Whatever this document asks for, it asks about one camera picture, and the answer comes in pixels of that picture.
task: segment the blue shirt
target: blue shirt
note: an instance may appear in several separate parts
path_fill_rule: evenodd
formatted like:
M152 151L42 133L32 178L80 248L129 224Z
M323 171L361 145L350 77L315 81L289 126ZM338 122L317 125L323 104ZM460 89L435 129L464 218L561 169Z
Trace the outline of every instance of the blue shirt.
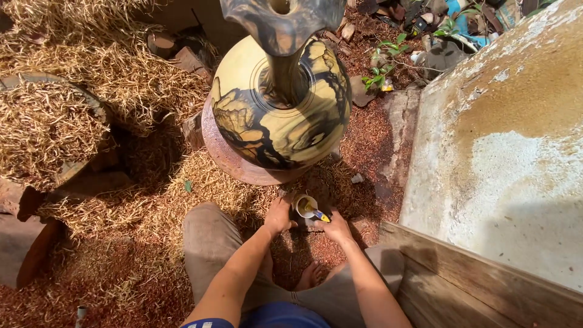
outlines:
M201 319L182 328L234 328L224 319ZM240 328L330 328L313 311L288 302L273 302L253 310L241 322Z

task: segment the concrete slab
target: concrete slab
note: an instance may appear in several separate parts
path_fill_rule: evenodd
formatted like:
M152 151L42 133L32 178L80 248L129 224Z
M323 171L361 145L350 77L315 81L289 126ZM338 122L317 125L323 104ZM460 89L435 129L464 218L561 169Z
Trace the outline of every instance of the concrete slab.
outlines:
M400 224L583 291L582 30L557 1L425 88Z

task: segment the round wooden disc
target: round wooden disc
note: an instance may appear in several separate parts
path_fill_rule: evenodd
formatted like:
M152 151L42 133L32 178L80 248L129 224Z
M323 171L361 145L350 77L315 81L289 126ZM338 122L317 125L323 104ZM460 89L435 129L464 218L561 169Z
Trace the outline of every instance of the round wooden disc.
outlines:
M296 170L276 171L253 165L239 156L223 139L210 108L210 95L202 109L202 137L215 163L233 178L258 186L273 186L289 182L304 174L310 166Z

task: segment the khaki pants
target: khaki pants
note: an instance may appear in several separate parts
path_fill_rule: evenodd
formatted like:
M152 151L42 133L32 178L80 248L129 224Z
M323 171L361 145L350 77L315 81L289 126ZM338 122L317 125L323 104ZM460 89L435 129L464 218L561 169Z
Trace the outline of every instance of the khaki pants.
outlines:
M186 214L184 257L195 304L201 300L210 281L242 244L233 219L215 203L202 203ZM404 269L403 256L399 250L375 245L366 249L365 254L395 295ZM365 327L349 266L319 286L299 292L287 291L258 273L247 291L241 312L278 301L312 310L332 328Z

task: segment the person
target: person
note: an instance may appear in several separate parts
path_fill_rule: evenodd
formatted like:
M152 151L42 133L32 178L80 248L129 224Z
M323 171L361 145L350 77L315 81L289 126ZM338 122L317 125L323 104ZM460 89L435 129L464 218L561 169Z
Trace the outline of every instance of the person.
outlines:
M342 248L348 263L332 269L318 286L317 261L304 270L294 291L273 283L269 245L297 226L289 218L290 201L276 198L264 224L244 243L233 219L215 203L188 212L184 252L195 307L181 327L411 328L393 296L403 274L401 253L379 245L363 253L336 209L331 223L315 224Z

